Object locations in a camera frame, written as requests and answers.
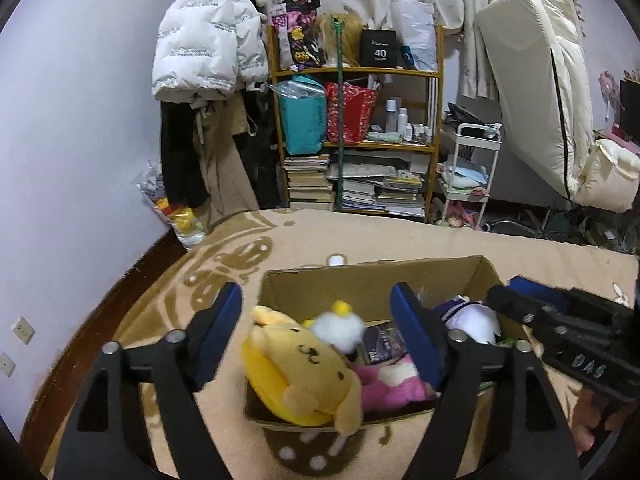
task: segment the brown pants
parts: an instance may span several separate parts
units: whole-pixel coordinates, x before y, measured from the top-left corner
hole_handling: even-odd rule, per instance
[[[228,101],[212,102],[196,117],[193,143],[210,198],[195,213],[207,232],[238,212],[260,209],[233,140],[245,131],[246,111],[239,92]]]

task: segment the brown baseboard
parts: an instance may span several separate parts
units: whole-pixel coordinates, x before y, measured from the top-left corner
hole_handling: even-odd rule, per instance
[[[38,392],[20,436],[22,450],[37,468],[42,466],[102,345],[113,337],[136,300],[183,254],[185,250],[173,231],[160,238],[109,291],[74,335]]]

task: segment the plush toy face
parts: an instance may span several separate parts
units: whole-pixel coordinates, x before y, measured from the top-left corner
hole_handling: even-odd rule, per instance
[[[296,390],[289,399],[300,413],[335,414],[351,387],[351,371],[342,358],[310,330],[294,323],[254,327],[252,342],[280,369]]]

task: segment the yellow dog plush toy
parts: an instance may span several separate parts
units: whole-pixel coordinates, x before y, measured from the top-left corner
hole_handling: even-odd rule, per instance
[[[264,405],[299,426],[334,420],[343,435],[362,423],[360,379],[332,348],[289,316],[265,306],[242,345],[247,378]]]

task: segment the teal bag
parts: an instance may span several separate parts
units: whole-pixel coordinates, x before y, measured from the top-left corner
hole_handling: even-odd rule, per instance
[[[314,86],[324,91],[322,83],[303,75],[293,81]],[[293,99],[280,96],[280,117],[289,155],[313,155],[322,148],[326,133],[326,95]]]

